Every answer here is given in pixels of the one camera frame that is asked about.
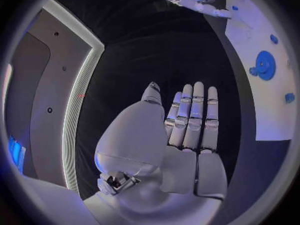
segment metal joint mechanism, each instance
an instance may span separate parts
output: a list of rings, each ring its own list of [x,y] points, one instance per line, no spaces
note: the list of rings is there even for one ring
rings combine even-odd
[[[133,176],[128,176],[119,171],[113,175],[101,173],[98,179],[98,188],[105,195],[116,195],[139,182],[140,180]]]

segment white panel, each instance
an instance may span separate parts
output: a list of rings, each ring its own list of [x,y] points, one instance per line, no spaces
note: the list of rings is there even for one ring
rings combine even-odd
[[[233,10],[232,6],[238,7],[238,10]],[[294,132],[297,104],[296,101],[285,101],[285,94],[295,94],[296,87],[284,45],[272,25],[250,0],[227,0],[226,8],[232,11],[233,17],[227,22],[225,34],[244,66],[252,90],[256,140],[289,140]],[[278,38],[278,44],[271,41],[271,34]],[[271,53],[276,61],[275,75],[269,81],[249,73],[261,51]]]

